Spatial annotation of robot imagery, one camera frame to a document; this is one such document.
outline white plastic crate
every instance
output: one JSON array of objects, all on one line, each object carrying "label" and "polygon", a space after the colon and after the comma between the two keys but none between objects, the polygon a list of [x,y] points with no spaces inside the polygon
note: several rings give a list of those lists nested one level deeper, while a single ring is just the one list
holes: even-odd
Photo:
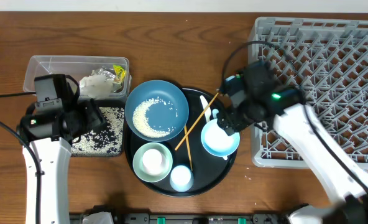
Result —
[{"label": "white plastic crate", "polygon": [[[306,91],[328,132],[368,170],[368,21],[260,17],[251,40],[279,45],[295,58],[293,68],[275,49],[261,44],[248,48],[249,63],[268,60],[284,84]],[[251,127],[251,141],[252,160],[259,167],[307,168],[274,131]]]}]

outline green light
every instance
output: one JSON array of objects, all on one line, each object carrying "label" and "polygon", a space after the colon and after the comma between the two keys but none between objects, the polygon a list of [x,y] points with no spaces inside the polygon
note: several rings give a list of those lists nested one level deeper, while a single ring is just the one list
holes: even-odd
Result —
[{"label": "green light", "polygon": [[276,93],[273,93],[272,94],[272,98],[276,99],[276,100],[279,100],[281,98],[280,95],[276,94]]}]

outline chopstick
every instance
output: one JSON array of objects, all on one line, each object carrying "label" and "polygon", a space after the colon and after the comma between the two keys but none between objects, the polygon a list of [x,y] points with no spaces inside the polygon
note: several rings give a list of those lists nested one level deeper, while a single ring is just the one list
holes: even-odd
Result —
[{"label": "chopstick", "polygon": [[188,130],[188,132],[184,135],[183,139],[178,143],[178,145],[176,146],[175,150],[177,151],[177,149],[183,144],[183,141],[188,137],[188,135],[192,132],[192,129],[194,129],[195,125],[198,124],[199,120],[202,118],[202,116],[205,114],[206,110],[210,107],[210,105],[213,103],[213,101],[217,98],[217,96],[219,95],[219,92],[217,92],[215,94],[215,96],[213,97],[213,99],[211,99],[211,101],[209,102],[209,104],[207,105],[207,107],[204,108],[204,110],[202,111],[202,113],[199,115],[199,117],[196,119],[196,121],[194,122],[194,124],[192,124],[191,128]]},{"label": "chopstick", "polygon": [[193,171],[193,169],[192,169],[192,160],[191,160],[191,151],[190,151],[190,140],[188,140],[188,136],[185,138],[185,141],[186,141],[186,150],[188,151],[188,158],[190,159],[191,171]]}]

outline clear plastic bin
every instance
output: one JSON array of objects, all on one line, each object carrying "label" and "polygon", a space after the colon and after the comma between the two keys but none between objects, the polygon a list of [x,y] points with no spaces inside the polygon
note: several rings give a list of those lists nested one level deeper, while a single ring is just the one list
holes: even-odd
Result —
[{"label": "clear plastic bin", "polygon": [[120,65],[125,69],[126,75],[123,88],[120,92],[110,93],[105,100],[119,100],[126,102],[129,96],[131,76],[129,73],[129,61],[123,57],[99,57],[99,56],[59,56],[59,55],[34,55],[30,58],[24,81],[24,91],[35,91],[34,79],[43,75],[66,74],[71,75],[76,81],[91,75],[98,68],[113,70],[113,65]]}]

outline wooden table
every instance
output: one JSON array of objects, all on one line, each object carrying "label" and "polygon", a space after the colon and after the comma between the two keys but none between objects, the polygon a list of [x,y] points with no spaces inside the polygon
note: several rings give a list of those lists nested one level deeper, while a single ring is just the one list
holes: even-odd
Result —
[{"label": "wooden table", "polygon": [[[368,20],[368,14],[0,12],[0,94],[22,91],[33,55],[126,57],[132,89],[147,80],[171,79],[214,92],[224,60],[246,41],[260,16]],[[244,50],[230,70],[244,66],[246,58]],[[0,120],[16,127],[33,101],[33,96],[0,99]],[[71,158],[70,211],[104,203],[120,212],[229,214],[285,210],[302,202],[329,205],[311,171],[258,168],[251,161],[249,130],[241,138],[228,176],[209,192],[190,198],[149,190],[124,155]],[[0,128],[0,223],[24,223],[25,179],[21,147]]]}]

